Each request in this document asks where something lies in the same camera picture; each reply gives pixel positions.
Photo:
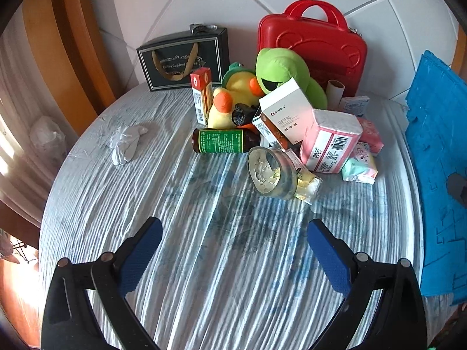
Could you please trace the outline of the dark green gift bag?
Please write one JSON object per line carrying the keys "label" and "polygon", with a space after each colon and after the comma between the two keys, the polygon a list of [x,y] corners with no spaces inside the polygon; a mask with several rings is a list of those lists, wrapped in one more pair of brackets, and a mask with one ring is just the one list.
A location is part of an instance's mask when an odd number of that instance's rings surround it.
{"label": "dark green gift bag", "polygon": [[202,67],[210,68],[212,83],[219,86],[229,68],[228,30],[218,26],[197,36],[190,29],[160,36],[140,46],[137,54],[151,91],[188,88],[191,73]]}

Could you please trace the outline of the pink white carton box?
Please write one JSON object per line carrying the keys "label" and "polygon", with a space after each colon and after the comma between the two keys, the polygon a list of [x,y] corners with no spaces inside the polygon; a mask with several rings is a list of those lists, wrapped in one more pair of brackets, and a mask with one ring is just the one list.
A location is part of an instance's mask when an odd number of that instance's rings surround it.
{"label": "pink white carton box", "polygon": [[311,172],[339,173],[362,134],[356,116],[314,109],[300,148],[301,162]]}

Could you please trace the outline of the small white blue box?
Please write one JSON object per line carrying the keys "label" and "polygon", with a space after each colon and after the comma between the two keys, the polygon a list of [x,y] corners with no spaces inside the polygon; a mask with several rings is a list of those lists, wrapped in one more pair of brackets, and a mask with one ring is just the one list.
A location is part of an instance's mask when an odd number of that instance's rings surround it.
{"label": "small white blue box", "polygon": [[366,113],[370,103],[368,96],[360,97],[342,97],[339,102],[339,110],[357,117],[361,117]]}

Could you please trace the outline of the white green patch box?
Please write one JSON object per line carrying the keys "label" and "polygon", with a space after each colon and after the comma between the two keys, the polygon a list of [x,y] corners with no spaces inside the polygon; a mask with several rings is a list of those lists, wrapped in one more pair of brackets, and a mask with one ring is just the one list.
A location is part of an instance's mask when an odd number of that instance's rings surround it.
{"label": "white green patch box", "polygon": [[295,145],[313,121],[313,108],[294,78],[259,100],[262,113]]}

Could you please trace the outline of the clear yellow sachet pack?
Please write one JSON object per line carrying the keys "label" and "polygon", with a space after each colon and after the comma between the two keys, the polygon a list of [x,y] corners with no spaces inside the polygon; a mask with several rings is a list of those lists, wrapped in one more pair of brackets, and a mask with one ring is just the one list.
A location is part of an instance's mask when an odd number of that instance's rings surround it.
{"label": "clear yellow sachet pack", "polygon": [[297,187],[295,197],[311,205],[319,194],[322,180],[306,168],[291,148],[287,149],[286,154],[296,169]]}

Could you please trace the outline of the blue folding crate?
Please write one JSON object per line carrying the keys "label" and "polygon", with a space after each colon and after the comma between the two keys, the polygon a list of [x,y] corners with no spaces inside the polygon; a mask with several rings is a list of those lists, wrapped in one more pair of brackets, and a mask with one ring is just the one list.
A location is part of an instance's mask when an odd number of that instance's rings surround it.
{"label": "blue folding crate", "polygon": [[466,83],[425,51],[406,97],[405,131],[424,219],[422,295],[466,301],[466,207],[448,178],[466,178]]}

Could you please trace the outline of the pastel tissue pack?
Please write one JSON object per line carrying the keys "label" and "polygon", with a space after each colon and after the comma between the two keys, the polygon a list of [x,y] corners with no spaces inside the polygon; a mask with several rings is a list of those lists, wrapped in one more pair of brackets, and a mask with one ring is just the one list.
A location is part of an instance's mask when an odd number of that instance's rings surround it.
{"label": "pastel tissue pack", "polygon": [[343,181],[373,185],[378,175],[370,147],[359,141],[341,169]]}

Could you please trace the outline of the green frog plush toy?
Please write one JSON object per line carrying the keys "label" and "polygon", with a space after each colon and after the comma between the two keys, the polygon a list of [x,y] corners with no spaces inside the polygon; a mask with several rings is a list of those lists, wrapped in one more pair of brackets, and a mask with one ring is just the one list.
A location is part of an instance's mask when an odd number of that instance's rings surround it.
{"label": "green frog plush toy", "polygon": [[263,48],[257,55],[255,73],[264,94],[294,79],[313,108],[327,109],[324,89],[310,76],[304,59],[287,48]]}

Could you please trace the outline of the pink tissue pack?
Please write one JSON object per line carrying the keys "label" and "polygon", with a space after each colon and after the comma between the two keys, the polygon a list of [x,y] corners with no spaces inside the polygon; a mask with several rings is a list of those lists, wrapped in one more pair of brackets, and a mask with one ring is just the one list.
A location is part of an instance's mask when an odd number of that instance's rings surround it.
{"label": "pink tissue pack", "polygon": [[358,117],[358,121],[363,129],[360,140],[364,143],[367,143],[373,156],[378,156],[384,147],[378,129],[375,127],[372,121],[369,121],[366,118]]}

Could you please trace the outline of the clear tape roll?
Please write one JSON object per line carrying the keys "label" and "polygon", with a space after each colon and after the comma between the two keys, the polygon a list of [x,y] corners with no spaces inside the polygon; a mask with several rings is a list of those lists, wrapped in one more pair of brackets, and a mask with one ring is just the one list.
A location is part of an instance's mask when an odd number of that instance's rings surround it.
{"label": "clear tape roll", "polygon": [[254,147],[248,152],[249,177],[265,197],[290,200],[294,197],[298,177],[290,158],[274,148]]}

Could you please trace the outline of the red white medicine box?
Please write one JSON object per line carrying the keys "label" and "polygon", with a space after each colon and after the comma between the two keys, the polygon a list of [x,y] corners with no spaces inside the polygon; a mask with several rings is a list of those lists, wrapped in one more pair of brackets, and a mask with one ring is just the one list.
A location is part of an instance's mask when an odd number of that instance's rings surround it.
{"label": "red white medicine box", "polygon": [[213,89],[210,68],[199,68],[192,72],[190,77],[197,122],[206,126],[208,124],[209,111],[213,105]]}

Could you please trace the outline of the crumpled white tissue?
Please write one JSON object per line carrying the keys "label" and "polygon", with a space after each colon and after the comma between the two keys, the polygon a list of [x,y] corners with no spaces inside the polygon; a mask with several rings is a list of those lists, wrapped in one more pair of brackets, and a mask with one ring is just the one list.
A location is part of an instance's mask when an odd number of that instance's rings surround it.
{"label": "crumpled white tissue", "polygon": [[148,129],[141,125],[119,128],[111,137],[111,161],[114,166],[125,165],[130,162],[136,152],[139,139]]}

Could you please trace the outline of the clear plastic bag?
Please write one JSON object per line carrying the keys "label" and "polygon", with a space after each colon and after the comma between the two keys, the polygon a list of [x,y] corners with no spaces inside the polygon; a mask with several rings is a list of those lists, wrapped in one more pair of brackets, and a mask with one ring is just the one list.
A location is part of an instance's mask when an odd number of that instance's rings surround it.
{"label": "clear plastic bag", "polygon": [[65,134],[48,116],[41,116],[29,131],[29,138],[37,155],[53,165],[61,165],[67,156]]}

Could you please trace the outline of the brown bottle green label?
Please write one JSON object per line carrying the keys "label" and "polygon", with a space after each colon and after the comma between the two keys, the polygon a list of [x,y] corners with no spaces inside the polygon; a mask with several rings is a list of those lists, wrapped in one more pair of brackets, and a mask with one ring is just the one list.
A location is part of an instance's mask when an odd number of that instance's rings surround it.
{"label": "brown bottle green label", "polygon": [[247,153],[260,145],[260,135],[246,129],[195,129],[191,144],[196,153]]}

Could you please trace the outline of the white blue striped box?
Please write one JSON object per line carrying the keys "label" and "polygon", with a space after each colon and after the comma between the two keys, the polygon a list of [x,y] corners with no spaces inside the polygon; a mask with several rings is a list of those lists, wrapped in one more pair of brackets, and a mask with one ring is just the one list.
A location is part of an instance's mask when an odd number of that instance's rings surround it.
{"label": "white blue striped box", "polygon": [[261,118],[262,110],[261,108],[257,109],[255,116],[252,119],[252,124],[258,129],[261,136],[272,148],[279,148],[279,141],[273,132],[267,127],[265,121]]}

